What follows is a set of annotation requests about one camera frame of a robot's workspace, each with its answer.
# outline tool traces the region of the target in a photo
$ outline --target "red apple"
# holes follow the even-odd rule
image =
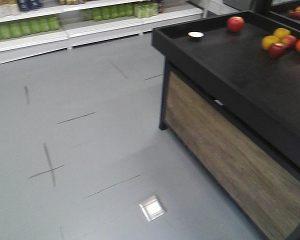
[[[285,53],[286,48],[286,45],[283,43],[272,43],[268,50],[268,55],[272,59],[278,59]]]
[[[230,17],[227,22],[226,26],[228,30],[232,33],[238,33],[244,27],[245,20],[240,16],[232,16]]]
[[[298,39],[295,36],[288,35],[281,39],[281,43],[283,43],[287,48],[291,48],[296,44],[297,40]]]

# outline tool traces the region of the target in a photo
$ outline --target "fruit crate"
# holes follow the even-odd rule
[[[227,30],[231,16],[245,20],[239,33]],[[268,56],[262,38],[276,28],[300,39],[298,29],[241,11],[157,28],[152,45],[300,170],[300,53]],[[193,31],[204,33],[200,41],[190,39]]]
[[[268,17],[300,30],[300,20],[289,17],[288,11],[300,6],[300,0],[274,4],[270,7]]]

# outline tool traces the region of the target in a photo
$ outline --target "floor drain cover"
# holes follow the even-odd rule
[[[166,210],[157,196],[152,196],[147,200],[140,202],[139,206],[148,222],[151,222],[166,213]]]

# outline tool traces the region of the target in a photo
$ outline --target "wood grain cabinet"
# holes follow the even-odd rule
[[[189,82],[165,71],[160,127],[176,133],[268,239],[300,239],[300,182]]]

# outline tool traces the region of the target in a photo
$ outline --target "store shelf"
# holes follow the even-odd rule
[[[40,32],[29,36],[0,40],[0,52],[58,42],[67,39],[68,37],[62,29],[57,31]]]
[[[53,14],[60,14],[63,12],[63,6],[60,6],[56,0],[47,0],[44,1],[44,7],[38,10],[30,10],[27,12],[20,12],[19,15],[11,15],[0,17],[0,23],[21,20],[21,19],[29,19]]]
[[[70,11],[92,9],[92,8],[98,8],[98,7],[110,6],[110,5],[134,3],[137,1],[138,0],[94,0],[94,1],[88,1],[84,4],[64,5],[64,6],[62,6],[62,11],[70,12]]]
[[[197,20],[202,17],[202,13],[202,9],[190,4],[169,7],[165,9],[164,13],[148,18],[142,18],[142,32],[149,32],[152,31],[153,28],[171,24]]]
[[[98,0],[74,6],[50,6],[38,11],[22,13],[18,16],[0,18],[0,22],[130,2],[135,2],[135,0]],[[79,21],[76,17],[70,20],[64,19],[62,29],[58,31],[0,40],[0,64],[59,49],[142,34],[156,27],[200,19],[202,13],[202,9],[185,3],[179,6],[167,7],[164,13],[147,18],[130,16],[101,21]]]
[[[64,25],[72,47],[115,37],[151,31],[155,27],[200,19],[203,11],[191,4],[169,7],[164,13],[147,18],[120,17],[102,21],[83,21]]]

